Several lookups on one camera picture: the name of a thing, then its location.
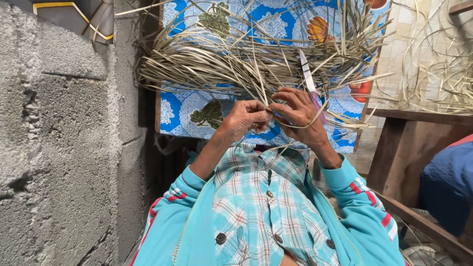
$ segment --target pink knife handle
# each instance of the pink knife handle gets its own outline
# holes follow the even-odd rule
[[[312,103],[314,104],[317,112],[320,110],[320,108],[322,108],[319,104],[319,102],[317,101],[317,93],[316,92],[311,92],[309,93],[309,97],[310,97],[310,100],[312,101]],[[327,124],[327,119],[325,118],[325,115],[324,115],[324,112],[321,112],[319,117],[320,118],[320,121],[322,122],[322,124]]]

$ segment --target tablecloth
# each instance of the tablecloth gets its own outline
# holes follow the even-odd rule
[[[358,1],[358,6],[363,7],[363,2]],[[198,3],[204,10],[212,8],[212,4],[209,2],[194,1]],[[212,1],[218,5],[225,5],[226,8],[239,16],[248,19],[244,10],[248,6],[248,0],[215,0]],[[302,2],[299,0],[256,0],[253,2],[249,12],[251,17],[257,21],[263,21],[266,18],[274,16],[262,23],[260,23],[265,30],[275,38],[286,38],[286,39],[297,39],[297,40],[315,40],[320,38],[311,34],[309,28],[310,25],[320,26],[324,23],[327,24],[329,30],[324,38],[340,38],[340,23],[338,17],[338,11],[336,9],[336,1],[333,0],[322,0],[318,2],[310,3],[308,5],[297,7]],[[183,10],[186,6],[192,5],[188,0],[176,0],[164,5],[163,22],[164,25],[169,24],[178,13]],[[371,9],[373,14],[372,22],[379,16],[385,14],[389,9],[388,0],[376,0],[373,4],[376,9]],[[171,34],[182,30],[183,27],[191,27],[194,21],[199,20],[199,14],[202,12],[195,6],[190,7],[183,12],[179,18],[186,17],[184,23],[180,23]],[[248,25],[244,23],[238,23],[236,20],[227,19],[231,27],[236,27],[239,30],[246,32]],[[383,17],[380,24],[383,24],[386,17]],[[363,76],[371,76],[372,68],[362,73]],[[350,93],[368,93],[369,82],[348,85],[342,89],[333,91],[337,94],[349,95]],[[181,90],[180,93],[161,93],[161,124],[160,133],[169,134],[175,136],[185,136],[194,138],[208,139],[215,132],[215,124],[210,124],[205,119],[196,119],[196,114],[202,111],[202,109],[210,102],[211,104],[206,108],[220,108],[222,117],[225,117],[231,110],[233,103],[238,99],[235,96],[229,96],[224,94],[212,94],[210,95],[204,91],[191,91]],[[329,100],[329,110],[344,114],[349,117],[360,119],[361,111],[366,102],[366,98],[362,97],[332,97]],[[341,153],[353,153],[355,146],[356,133],[349,132],[345,129],[337,129],[331,126],[325,126],[329,140],[332,146],[337,152]],[[279,126],[270,122],[268,130],[260,133],[260,135],[250,134],[244,141],[248,143],[256,143],[270,146],[282,146],[288,144],[292,139],[285,135],[285,133],[279,128]],[[305,148],[306,146],[298,143],[293,145],[292,148]]]

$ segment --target shirt button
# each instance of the shirt button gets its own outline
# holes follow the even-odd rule
[[[327,246],[331,249],[335,249],[335,243],[331,239],[327,239]]]
[[[219,233],[215,238],[215,242],[219,245],[223,245],[227,241],[227,236],[224,233]]]
[[[276,239],[276,241],[278,241],[280,244],[282,244],[282,238],[278,234],[274,235],[274,239]]]

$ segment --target jacket sleeve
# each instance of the jacket sleeve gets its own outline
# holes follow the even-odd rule
[[[204,185],[205,181],[187,166],[169,190],[151,205],[143,238],[130,266],[172,265],[187,216]]]
[[[341,154],[342,166],[328,170],[321,165],[342,213],[340,222],[373,256],[378,265],[404,266],[399,252],[397,224],[365,180]]]

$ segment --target gray stucco wall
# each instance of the gray stucco wall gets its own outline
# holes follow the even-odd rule
[[[135,18],[116,19],[114,45],[95,53],[0,0],[1,266],[121,265],[140,237]]]

